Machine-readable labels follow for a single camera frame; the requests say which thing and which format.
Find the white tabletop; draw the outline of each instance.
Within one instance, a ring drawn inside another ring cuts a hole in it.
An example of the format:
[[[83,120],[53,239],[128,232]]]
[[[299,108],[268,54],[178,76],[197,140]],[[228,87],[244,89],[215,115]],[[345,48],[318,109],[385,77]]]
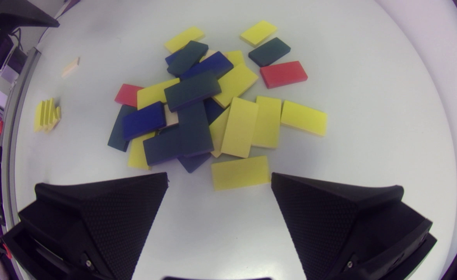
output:
[[[438,239],[413,275],[437,279],[449,250],[456,210],[454,150],[445,112],[422,60],[372,0],[81,2],[49,30],[24,102],[17,138],[18,209],[35,199],[35,183],[76,184],[150,173],[127,167],[128,153],[107,141],[122,83],[148,86],[171,79],[163,43],[197,26],[203,43],[221,51],[252,47],[239,34],[265,19],[300,60],[306,82],[268,90],[262,79],[243,94],[278,97],[328,113],[323,138],[282,127],[267,155],[274,172],[361,186],[404,186],[403,202],[434,222]],[[62,69],[80,56],[66,79]],[[258,67],[246,59],[256,73]],[[33,133],[35,106],[54,97],[62,120]],[[216,161],[232,157],[222,156]],[[304,279],[269,184],[214,192],[209,160],[193,174],[177,161],[155,166],[170,188],[134,279]]]

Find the black equipment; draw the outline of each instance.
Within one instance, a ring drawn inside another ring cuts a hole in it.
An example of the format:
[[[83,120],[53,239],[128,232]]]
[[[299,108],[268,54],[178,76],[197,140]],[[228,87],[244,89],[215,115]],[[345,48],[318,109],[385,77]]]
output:
[[[307,280],[403,279],[436,242],[432,222],[401,202],[401,186],[273,173],[272,190]]]
[[[3,241],[38,280],[131,279],[166,189],[166,173],[35,186]]]
[[[27,0],[0,0],[0,74],[10,82],[26,61],[26,54],[10,37],[21,26],[58,27],[59,23]]]

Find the red part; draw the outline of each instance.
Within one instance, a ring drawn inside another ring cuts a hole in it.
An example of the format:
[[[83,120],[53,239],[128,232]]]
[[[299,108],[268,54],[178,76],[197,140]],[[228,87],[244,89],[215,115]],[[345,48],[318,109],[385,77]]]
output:
[[[308,80],[308,75],[299,61],[261,67],[260,73],[269,89]]]
[[[0,122],[0,135],[1,135],[1,133],[2,133],[2,129],[3,129],[3,127],[4,127],[4,122],[3,122],[3,121],[1,121],[1,122]]]
[[[141,89],[143,87],[123,84],[116,94],[115,101],[123,105],[137,107],[137,91]]]
[[[2,246],[4,247],[4,249],[6,249],[6,256],[8,257],[8,259],[12,259],[12,255],[10,253],[9,248],[6,246],[6,244],[3,243]]]

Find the yellow block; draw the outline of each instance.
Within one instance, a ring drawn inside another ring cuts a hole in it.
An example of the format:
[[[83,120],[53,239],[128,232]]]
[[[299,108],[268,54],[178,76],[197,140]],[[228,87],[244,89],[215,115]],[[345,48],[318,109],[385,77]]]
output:
[[[270,182],[266,156],[257,156],[211,165],[215,190],[227,190]]]
[[[217,119],[209,125],[209,133],[211,133],[211,140],[213,140],[213,147],[215,150],[211,154],[218,158],[222,152],[223,136],[227,128],[227,120],[229,119],[230,108],[227,108]]]
[[[291,101],[284,101],[281,124],[302,131],[324,136],[327,130],[327,114]]]
[[[40,131],[44,128],[44,121],[42,118],[44,115],[44,107],[45,101],[40,101],[40,103],[37,105],[37,108],[35,109],[35,119],[33,120],[34,132]]]
[[[227,128],[223,135],[222,153],[247,158],[255,133],[258,104],[234,97],[230,105]]]
[[[56,124],[59,123],[60,120],[61,120],[61,107],[57,107],[54,109],[54,121],[52,122],[52,124],[49,126],[49,128],[47,130],[51,131],[52,129],[54,129],[54,127],[56,126]]]
[[[54,107],[54,98],[51,98],[45,102],[44,110],[44,130],[49,128],[49,119],[51,118],[52,108]]]
[[[137,110],[158,101],[166,103],[165,89],[179,82],[180,79],[176,78],[137,91]]]
[[[147,161],[145,160],[145,152],[144,152],[144,140],[154,137],[156,134],[155,131],[148,133],[146,135],[142,135],[140,137],[132,139],[130,143],[130,155],[129,155],[129,167],[134,168],[141,168],[143,170],[150,170],[151,167],[147,165]]]
[[[255,26],[244,31],[241,34],[241,39],[253,47],[257,47],[261,42],[270,37],[276,32],[277,27],[268,23],[268,21],[260,21]]]
[[[252,145],[276,149],[279,145],[282,101],[277,98],[257,96],[256,103],[259,108]]]
[[[185,47],[189,41],[198,41],[204,37],[204,32],[202,32],[196,26],[185,30],[184,32],[178,34],[177,36],[173,37],[170,41],[165,43],[165,47],[170,51],[170,53],[174,53],[177,50]]]
[[[218,80],[222,92],[213,96],[218,105],[227,108],[232,98],[239,97],[256,83],[258,76],[245,64],[239,64]]]
[[[234,67],[238,66],[239,64],[246,64],[246,62],[244,62],[244,55],[240,50],[228,51],[224,52],[223,54],[230,62],[232,62]]]

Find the pile of blocks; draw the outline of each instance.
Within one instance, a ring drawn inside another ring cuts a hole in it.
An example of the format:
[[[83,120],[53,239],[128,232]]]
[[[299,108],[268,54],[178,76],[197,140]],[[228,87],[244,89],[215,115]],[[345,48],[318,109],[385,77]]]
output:
[[[273,64],[291,48],[278,38],[261,44],[277,28],[261,21],[241,34],[255,47],[248,56],[260,68],[268,89],[307,80],[300,62]],[[252,146],[276,149],[280,125],[325,135],[327,115],[280,99],[241,99],[257,80],[241,51],[221,53],[198,42],[204,33],[191,27],[165,43],[171,55],[167,71],[175,78],[149,87],[123,84],[115,101],[122,104],[108,145],[126,151],[128,166],[150,170],[177,159],[194,172],[211,156],[240,160],[211,166],[215,190],[270,181],[266,156],[248,158]]]
[[[54,99],[40,101],[35,110],[33,131],[45,131],[48,133],[61,120],[61,107],[54,105]]]

